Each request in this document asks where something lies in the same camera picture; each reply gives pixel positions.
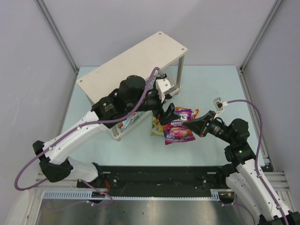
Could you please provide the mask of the purple Fox's berries candy bag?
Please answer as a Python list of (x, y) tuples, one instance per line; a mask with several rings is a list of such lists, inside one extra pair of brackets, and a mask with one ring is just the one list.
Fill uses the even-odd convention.
[(175, 120), (163, 125), (165, 145), (194, 141), (193, 132), (183, 125), (184, 120)]

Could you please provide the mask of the orange Fox's fruits candy bag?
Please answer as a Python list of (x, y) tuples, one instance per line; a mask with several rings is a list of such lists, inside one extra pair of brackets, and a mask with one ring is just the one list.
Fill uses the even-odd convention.
[(180, 120), (188, 121), (197, 117), (199, 109), (189, 109), (184, 107), (176, 107), (176, 113), (180, 115)]

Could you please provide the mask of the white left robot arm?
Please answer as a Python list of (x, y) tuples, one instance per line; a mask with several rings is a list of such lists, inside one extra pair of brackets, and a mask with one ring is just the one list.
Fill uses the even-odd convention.
[(175, 89), (174, 82), (167, 75), (152, 78), (151, 82), (137, 75), (128, 76), (70, 129), (51, 141), (33, 143), (43, 175), (51, 183), (66, 178), (101, 182), (104, 175), (97, 163), (84, 163), (70, 155), (89, 139), (125, 121), (133, 113), (151, 111), (162, 125), (178, 119), (174, 104), (163, 110), (164, 103), (172, 98)]

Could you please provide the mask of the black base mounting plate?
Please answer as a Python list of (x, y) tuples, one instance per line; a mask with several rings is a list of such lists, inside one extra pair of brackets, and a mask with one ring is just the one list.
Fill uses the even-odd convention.
[(227, 189), (218, 166), (101, 166), (102, 174), (92, 182), (114, 194), (195, 196), (200, 190)]

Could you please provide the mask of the teal Fox's mint candy bag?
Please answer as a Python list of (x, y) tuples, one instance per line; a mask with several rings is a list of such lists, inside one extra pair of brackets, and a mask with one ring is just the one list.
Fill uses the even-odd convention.
[(137, 120), (141, 118), (141, 116), (144, 114), (144, 112), (135, 112), (128, 118), (126, 118), (124, 121), (118, 122), (117, 126), (118, 128), (123, 132), (126, 129), (129, 129)]

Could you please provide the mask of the green Fox's spring tea bag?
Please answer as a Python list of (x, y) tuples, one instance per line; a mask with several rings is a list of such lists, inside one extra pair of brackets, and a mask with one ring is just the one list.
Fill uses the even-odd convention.
[(152, 116), (152, 130), (151, 130), (151, 136), (157, 135), (157, 136), (164, 136), (164, 130), (163, 126), (161, 126), (159, 120)]

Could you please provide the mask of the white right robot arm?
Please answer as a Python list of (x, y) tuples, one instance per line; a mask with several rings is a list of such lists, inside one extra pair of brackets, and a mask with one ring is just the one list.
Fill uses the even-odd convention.
[(255, 225), (298, 225), (299, 212), (293, 212), (276, 193), (262, 168), (256, 163), (256, 155), (247, 142), (250, 133), (248, 122), (234, 119), (226, 125), (215, 117), (214, 111), (184, 122), (184, 126), (199, 137), (211, 134), (229, 145), (225, 157), (229, 162), (217, 170), (219, 179), (235, 194), (235, 204), (241, 200)]

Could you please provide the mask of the light wooden two-tier shelf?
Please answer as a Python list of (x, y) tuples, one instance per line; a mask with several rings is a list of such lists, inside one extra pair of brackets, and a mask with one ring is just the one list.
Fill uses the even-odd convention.
[(139, 75), (147, 80), (154, 67), (164, 69), (176, 60), (183, 62), (186, 52), (186, 47), (159, 31), (76, 82), (94, 104), (129, 75)]

